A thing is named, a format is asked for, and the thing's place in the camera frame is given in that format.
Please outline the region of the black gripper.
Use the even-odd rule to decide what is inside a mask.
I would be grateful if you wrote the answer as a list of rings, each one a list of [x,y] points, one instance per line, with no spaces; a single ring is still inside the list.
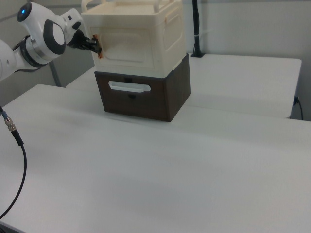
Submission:
[[[102,48],[98,45],[96,38],[85,37],[82,30],[78,29],[73,35],[72,40],[67,43],[67,46],[73,49],[89,50],[94,53],[101,53]]]

